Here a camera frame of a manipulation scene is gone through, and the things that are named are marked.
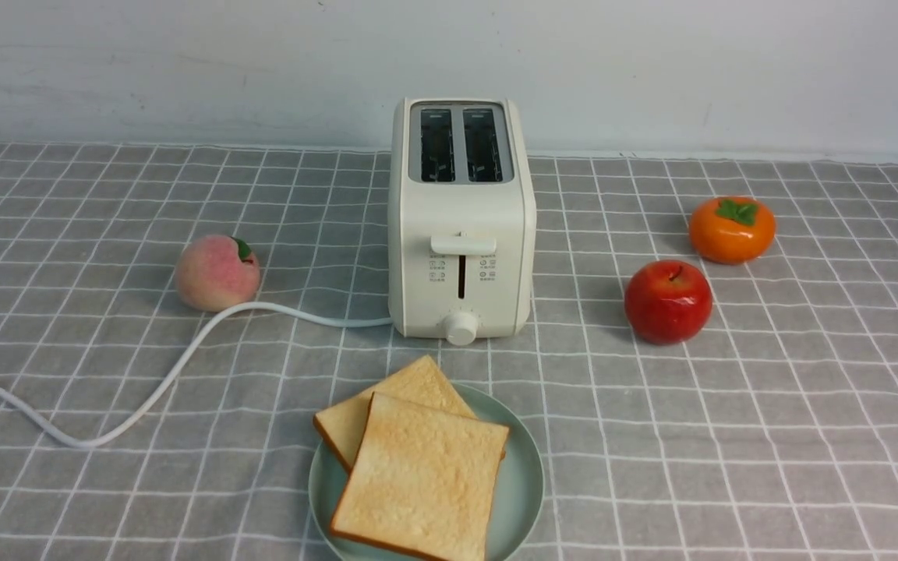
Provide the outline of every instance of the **peach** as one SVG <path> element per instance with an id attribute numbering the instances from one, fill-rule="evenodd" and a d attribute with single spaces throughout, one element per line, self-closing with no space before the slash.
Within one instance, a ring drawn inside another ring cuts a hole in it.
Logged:
<path id="1" fill-rule="evenodd" d="M 186 246 L 175 264 L 175 290 L 186 305 L 222 312 L 250 302 L 259 291 L 259 259 L 231 235 L 204 235 Z"/>

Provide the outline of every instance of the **toaster slot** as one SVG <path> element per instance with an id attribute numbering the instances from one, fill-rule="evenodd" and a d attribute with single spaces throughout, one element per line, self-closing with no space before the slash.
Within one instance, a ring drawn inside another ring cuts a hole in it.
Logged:
<path id="1" fill-rule="evenodd" d="M 452 110 L 428 108 L 419 113 L 421 181 L 456 181 Z"/>
<path id="2" fill-rule="evenodd" d="M 466 256 L 459 256 L 459 280 L 456 281 L 456 295 L 466 298 Z"/>
<path id="3" fill-rule="evenodd" d="M 470 181 L 501 181 L 501 146 L 494 110 L 489 107 L 464 109 L 463 127 L 466 131 L 466 160 Z"/>

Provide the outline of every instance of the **persimmon leaf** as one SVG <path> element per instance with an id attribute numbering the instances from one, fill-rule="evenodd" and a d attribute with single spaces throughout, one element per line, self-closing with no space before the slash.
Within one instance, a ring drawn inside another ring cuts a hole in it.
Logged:
<path id="1" fill-rule="evenodd" d="M 716 209 L 716 216 L 724 217 L 724 219 L 735 221 L 735 223 L 744 226 L 753 226 L 755 217 L 758 216 L 758 205 L 756 203 L 742 203 L 737 205 L 733 199 L 721 199 L 719 209 Z"/>

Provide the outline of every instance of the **power cord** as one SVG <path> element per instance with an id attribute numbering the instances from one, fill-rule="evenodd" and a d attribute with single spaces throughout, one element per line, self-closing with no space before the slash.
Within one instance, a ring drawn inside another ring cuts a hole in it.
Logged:
<path id="1" fill-rule="evenodd" d="M 164 380 L 161 381 L 160 386 L 158 386 L 145 402 L 143 402 L 143 405 L 140 405 L 140 408 L 138 408 L 138 411 L 134 412 L 134 415 L 129 416 L 127 420 L 120 423 L 119 426 L 103 436 L 91 440 L 78 440 L 78 438 L 68 436 L 68 434 L 65 434 L 58 429 L 57 426 L 54 426 L 54 424 L 44 418 L 43 415 L 36 412 L 29 404 L 26 404 L 25 401 L 15 397 L 14 394 L 3 390 L 1 387 L 0 398 L 15 406 L 19 411 L 25 413 L 32 422 L 37 423 L 41 429 L 60 441 L 61 444 L 65 444 L 72 448 L 82 448 L 82 450 L 102 446 L 103 444 L 110 443 L 115 437 L 126 432 L 129 427 L 138 422 L 138 420 L 140 420 L 140 418 L 154 406 L 154 402 L 158 401 L 161 398 L 161 395 L 163 395 L 164 392 L 168 390 L 168 387 L 171 386 L 171 383 L 179 377 L 179 373 L 182 372 L 182 367 L 186 365 L 189 359 L 193 356 L 193 352 L 196 352 L 196 349 L 202 344 L 203 339 L 210 334 L 218 323 L 227 319 L 228 316 L 233 316 L 238 312 L 245 312 L 247 309 L 265 309 L 268 310 L 268 312 L 286 313 L 286 315 L 296 317 L 296 319 L 305 319 L 307 322 L 319 323 L 321 326 L 330 327 L 377 327 L 389 326 L 389 324 L 392 323 L 392 320 L 389 319 L 389 317 L 384 317 L 384 319 L 331 319 L 330 317 L 315 316 L 312 313 L 300 312 L 300 310 L 289 308 L 289 306 L 286 305 L 278 305 L 277 303 L 269 302 L 243 302 L 239 303 L 239 305 L 233 305 L 231 308 L 225 309 L 223 312 L 219 312 L 216 316 L 211 317 L 210 322 L 207 322 L 206 326 L 203 326 L 200 333 L 196 335 L 195 340 L 190 342 L 189 347 L 182 353 L 182 356 L 179 356 L 179 361 L 175 363 L 175 366 L 172 366 L 171 370 L 168 370 L 168 374 L 165 374 Z"/>

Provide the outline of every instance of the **apple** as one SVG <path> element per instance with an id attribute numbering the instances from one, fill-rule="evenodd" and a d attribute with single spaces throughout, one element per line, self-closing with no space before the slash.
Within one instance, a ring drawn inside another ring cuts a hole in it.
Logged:
<path id="1" fill-rule="evenodd" d="M 190 308 L 222 312 L 259 291 L 259 259 L 242 239 L 204 235 L 175 264 L 175 290 Z"/>
<path id="2" fill-rule="evenodd" d="M 678 344 L 705 327 L 712 289 L 698 267 L 676 259 L 646 263 L 628 281 L 626 319 L 651 344 Z"/>

